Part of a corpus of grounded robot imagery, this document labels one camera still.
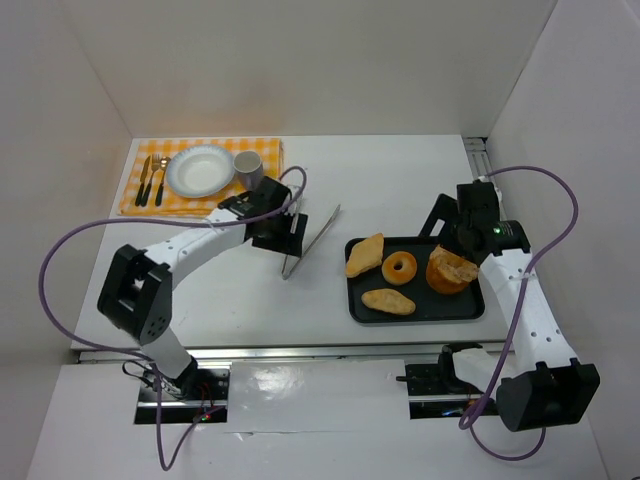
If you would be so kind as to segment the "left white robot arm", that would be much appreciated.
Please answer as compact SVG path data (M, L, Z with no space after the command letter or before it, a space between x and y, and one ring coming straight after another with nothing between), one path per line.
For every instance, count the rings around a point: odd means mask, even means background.
M182 395L209 388L213 376L199 372L170 327L173 292L210 260L245 243L301 256L307 218L293 211L303 191L265 177L255 190L220 202L201 222L168 240L144 249L122 246L111 261L98 311L134 339Z

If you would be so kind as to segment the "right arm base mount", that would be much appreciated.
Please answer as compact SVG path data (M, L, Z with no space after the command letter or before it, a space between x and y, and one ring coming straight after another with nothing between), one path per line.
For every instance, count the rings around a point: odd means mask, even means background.
M396 381L406 386L411 420L460 418L482 392L454 374L453 354L481 349L475 342L445 344L431 363L406 364Z

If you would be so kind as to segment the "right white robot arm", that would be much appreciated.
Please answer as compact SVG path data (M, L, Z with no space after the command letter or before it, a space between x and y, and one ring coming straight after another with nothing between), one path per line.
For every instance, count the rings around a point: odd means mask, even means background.
M531 251L517 221L501 219L493 184L476 180L458 185L454 197L439 195L422 234L438 221L443 226L426 267L429 287L458 294L483 276L508 325L499 356L472 344L442 349L447 381L472 385L484 395L466 419L494 402L512 432L578 423L600 376L594 365L580 362L562 335L534 272L541 255Z

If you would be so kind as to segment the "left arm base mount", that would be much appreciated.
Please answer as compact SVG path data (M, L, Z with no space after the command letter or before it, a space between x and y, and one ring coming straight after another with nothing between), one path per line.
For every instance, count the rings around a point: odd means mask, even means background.
M136 360L127 360L121 365L122 373L138 382L139 390L134 415L135 425L156 423L157 389L155 375L148 365ZM161 381L163 424L187 425L195 418L203 424L227 422L231 365L213 363L209 365L213 379L207 386L196 386L183 394L167 380Z

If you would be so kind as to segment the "ring donut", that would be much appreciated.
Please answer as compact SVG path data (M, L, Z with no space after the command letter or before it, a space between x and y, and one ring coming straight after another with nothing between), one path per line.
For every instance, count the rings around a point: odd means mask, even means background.
M382 263L382 275L386 282L394 286L410 282L418 270L415 257L406 251L397 251L389 255Z

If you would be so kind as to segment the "metal tongs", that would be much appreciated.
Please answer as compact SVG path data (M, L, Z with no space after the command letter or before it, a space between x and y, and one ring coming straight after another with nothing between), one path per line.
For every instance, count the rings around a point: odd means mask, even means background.
M283 280L288 280L292 276L292 274L301 266L301 264L309 255L311 250L320 241L320 239L324 236L324 234L330 229L330 227L335 223L340 212L341 212L341 205L338 204L335 207L334 211L332 212L331 216L326 221L326 223L323 225L320 231L316 234L316 236L312 239L312 241L304 248L301 256L296 260L296 262L290 268L287 268L288 258L284 259L282 271L281 271L281 277Z

